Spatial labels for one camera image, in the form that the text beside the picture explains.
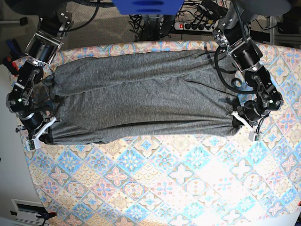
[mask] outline folded gray fabric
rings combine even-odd
[[[57,67],[50,91],[60,98],[51,144],[108,143],[137,135],[234,135],[239,104],[202,50],[83,58]],[[224,54],[219,65],[235,68]],[[224,73],[228,84],[233,74]]]

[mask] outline blue object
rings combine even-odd
[[[112,0],[123,15],[176,15],[184,0]]]

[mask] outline patterned tablecloth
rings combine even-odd
[[[49,221],[55,226],[221,226],[300,211],[301,51],[259,47],[261,62],[285,100],[262,126],[261,142],[251,143],[243,128],[228,138],[138,136],[107,145],[25,148],[37,194],[49,212],[57,213]],[[204,48],[215,50],[216,44],[158,41],[74,49],[57,55],[45,76],[83,57]],[[242,103],[250,98],[240,96]]]

